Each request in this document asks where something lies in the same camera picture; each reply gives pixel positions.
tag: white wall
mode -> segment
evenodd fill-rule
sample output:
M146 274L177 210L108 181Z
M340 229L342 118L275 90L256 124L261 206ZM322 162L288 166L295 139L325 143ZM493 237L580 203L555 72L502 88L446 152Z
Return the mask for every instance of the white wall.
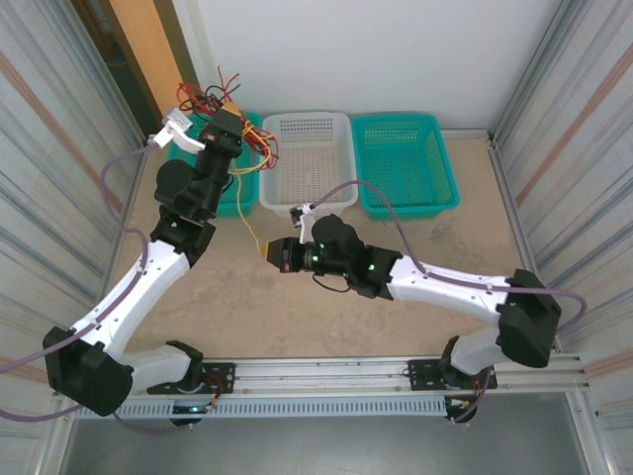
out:
M174 0L202 85L240 106L424 111L490 128L560 0Z

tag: gray floor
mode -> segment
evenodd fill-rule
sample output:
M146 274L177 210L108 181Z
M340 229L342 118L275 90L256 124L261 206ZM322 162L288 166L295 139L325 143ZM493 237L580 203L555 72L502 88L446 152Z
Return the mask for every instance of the gray floor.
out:
M414 417L203 421L170 435L75 425L63 474L588 473L562 394L489 395L469 427Z

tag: table surface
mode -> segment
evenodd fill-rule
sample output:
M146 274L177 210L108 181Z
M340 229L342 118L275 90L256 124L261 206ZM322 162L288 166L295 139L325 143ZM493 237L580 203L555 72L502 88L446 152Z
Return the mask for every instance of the table surface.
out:
M427 221L405 222L418 257L466 272L508 275L520 259L497 181L480 139L446 140L460 205ZM165 150L151 154L139 184L131 225L147 234L158 218L154 177ZM341 218L368 244L405 252L396 227L371 222L360 202ZM290 220L257 204L248 217L261 242L296 236ZM263 260L239 218L219 218L207 252L159 300L128 350L153 349L170 339L207 357L389 356L437 354L448 338L480 329L479 320L419 302L370 300L318 287L308 273L280 274ZM124 241L116 277L138 257ZM331 286L341 279L324 277Z

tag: orange stripe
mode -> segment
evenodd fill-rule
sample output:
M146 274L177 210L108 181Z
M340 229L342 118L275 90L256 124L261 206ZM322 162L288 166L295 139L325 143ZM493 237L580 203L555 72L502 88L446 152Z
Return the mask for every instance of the orange stripe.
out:
M604 98L615 87L615 85L628 70L631 64L633 64L633 44L631 44L628 50L622 55L622 57L618 59L615 65L611 68L611 70L602 80L593 95L591 95L581 113L572 122L563 136L558 140L556 145L554 145L554 148L552 148L552 150L547 154L545 160L543 160L543 163L541 163L541 165L536 170L536 173L534 173L534 175L525 185L525 188L523 188L523 190L516 196L516 203L518 206L521 206L523 204L525 198L527 198L527 195L529 195L534 186L536 186L536 183L538 183L538 181L545 174L548 168L552 166L552 163L554 163L556 158L558 158L558 156L565 149L571 139L576 135L578 130L587 121L588 117L595 111L595 109L597 109Z
M618 353L585 366L587 378L605 376L616 371L633 368L633 350Z
M88 175L90 180L97 186L99 186L101 182L101 178L99 174L92 167L90 162L83 156L79 147L72 141L68 133L63 129L61 124L57 121L57 119L50 113L50 111L46 108L46 106L42 103L42 101L36 96L33 89L29 87L26 83L22 75L18 72L18 70L11 64L9 58L0 51L0 70L4 73L9 82L16 88L16 90L20 93L20 95L24 98L27 103L33 108L33 110L40 116L42 122L48 127L50 132L59 140L59 142L63 145L63 147L70 153L70 155L75 159L75 161L79 164L79 166L83 169L83 171ZM107 188L108 199L115 207L117 211L121 211L123 209L123 203L117 196Z
M0 355L0 366L6 366L7 364L13 363L13 361L13 359L7 356ZM17 376L18 378L36 381L37 383L48 384L48 376L46 375L46 372L41 369L34 368L33 366L29 366L28 364L20 366L18 369L14 369L8 374L11 376Z

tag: teal basket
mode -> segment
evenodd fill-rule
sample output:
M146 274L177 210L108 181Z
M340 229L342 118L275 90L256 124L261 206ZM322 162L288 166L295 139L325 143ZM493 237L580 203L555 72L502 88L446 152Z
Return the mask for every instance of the teal basket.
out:
M459 204L439 124L425 114L359 117L352 122L358 179L380 189L401 219L430 219ZM390 221L381 199L360 187L374 221Z
M205 114L199 114L196 116L192 114L189 119L194 123L193 126L187 131L187 136L192 139L197 139L198 135L204 128L209 116ZM261 117L257 114L250 112L246 113L246 119L255 127L261 127ZM168 160L183 160L189 163L191 166L196 164L196 155L194 153L188 153L182 148L179 148L174 142L169 147ZM246 142L242 142L241 155L235 160L235 166L237 168L252 166L255 164L254 157L250 148ZM241 175L241 193L239 193L239 205L241 206L241 212L244 215L250 214L253 205L257 202L257 196L259 193L259 173L247 173ZM218 205L218 216L239 216L237 210L237 178L235 178L230 188L228 188L222 195L220 204Z

